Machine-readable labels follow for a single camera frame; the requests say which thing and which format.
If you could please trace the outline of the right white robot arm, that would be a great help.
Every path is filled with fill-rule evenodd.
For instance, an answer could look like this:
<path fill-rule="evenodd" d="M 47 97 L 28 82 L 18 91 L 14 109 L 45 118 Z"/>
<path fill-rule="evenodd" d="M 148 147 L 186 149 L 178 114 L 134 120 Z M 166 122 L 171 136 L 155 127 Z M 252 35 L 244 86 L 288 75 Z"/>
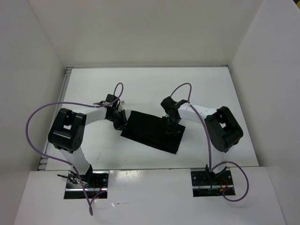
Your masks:
<path fill-rule="evenodd" d="M 205 178 L 208 183 L 217 184 L 226 170 L 225 154 L 243 137 L 243 130 L 230 109 L 226 106 L 219 109 L 207 108 L 187 100 L 176 102 L 171 97 L 165 98 L 161 106 L 166 113 L 163 119 L 167 135 L 177 135 L 180 132 L 181 120 L 193 121 L 203 126 L 209 149 Z"/>

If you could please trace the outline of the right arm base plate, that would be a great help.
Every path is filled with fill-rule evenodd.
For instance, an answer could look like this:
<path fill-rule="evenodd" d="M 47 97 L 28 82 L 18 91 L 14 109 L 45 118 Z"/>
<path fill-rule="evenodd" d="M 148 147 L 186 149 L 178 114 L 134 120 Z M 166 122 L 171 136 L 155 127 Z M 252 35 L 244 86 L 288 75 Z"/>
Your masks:
<path fill-rule="evenodd" d="M 213 181 L 209 180 L 204 169 L 191 170 L 190 174 L 193 197 L 222 196 L 223 191 L 225 191 L 225 196 L 235 195 L 233 179 L 229 169 Z"/>

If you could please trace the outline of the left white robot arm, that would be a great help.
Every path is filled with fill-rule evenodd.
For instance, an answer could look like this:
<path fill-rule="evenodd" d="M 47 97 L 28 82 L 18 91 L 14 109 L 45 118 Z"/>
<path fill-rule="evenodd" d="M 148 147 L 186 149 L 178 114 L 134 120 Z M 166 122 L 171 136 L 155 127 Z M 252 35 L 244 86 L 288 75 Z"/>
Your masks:
<path fill-rule="evenodd" d="M 85 188 L 93 183 L 93 169 L 81 148 L 84 130 L 87 125 L 100 120 L 112 122 L 115 130 L 125 129 L 128 120 L 118 97 L 108 94 L 95 106 L 77 111 L 61 108 L 48 134 L 48 142 L 63 154 L 77 176 L 76 181 Z"/>

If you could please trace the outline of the black skirt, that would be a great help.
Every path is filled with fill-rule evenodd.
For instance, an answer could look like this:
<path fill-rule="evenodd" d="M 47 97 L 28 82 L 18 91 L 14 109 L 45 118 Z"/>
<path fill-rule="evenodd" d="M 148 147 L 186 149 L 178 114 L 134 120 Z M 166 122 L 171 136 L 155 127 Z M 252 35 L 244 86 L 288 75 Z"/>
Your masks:
<path fill-rule="evenodd" d="M 166 117 L 132 111 L 121 136 L 132 141 L 176 154 L 183 138 L 185 126 L 176 125 L 174 132 L 167 131 Z"/>

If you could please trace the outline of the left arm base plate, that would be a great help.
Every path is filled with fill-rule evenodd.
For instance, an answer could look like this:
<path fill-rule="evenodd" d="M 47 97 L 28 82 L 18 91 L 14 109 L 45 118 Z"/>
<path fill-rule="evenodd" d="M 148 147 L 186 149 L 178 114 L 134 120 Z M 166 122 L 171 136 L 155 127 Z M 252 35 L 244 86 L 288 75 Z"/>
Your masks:
<path fill-rule="evenodd" d="M 85 198 L 83 188 L 76 174 L 69 171 L 68 175 L 58 174 L 57 176 L 66 180 L 64 199 L 72 200 Z M 89 183 L 85 180 L 82 181 L 86 194 L 90 200 L 107 198 L 109 181 L 108 171 L 94 171 Z"/>

